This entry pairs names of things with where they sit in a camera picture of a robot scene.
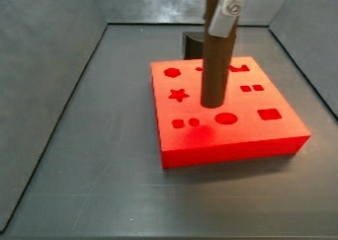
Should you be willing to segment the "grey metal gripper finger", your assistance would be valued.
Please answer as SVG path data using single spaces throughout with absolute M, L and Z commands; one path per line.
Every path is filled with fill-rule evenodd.
M 207 32 L 211 36 L 227 38 L 239 18 L 246 0 L 218 0 Z

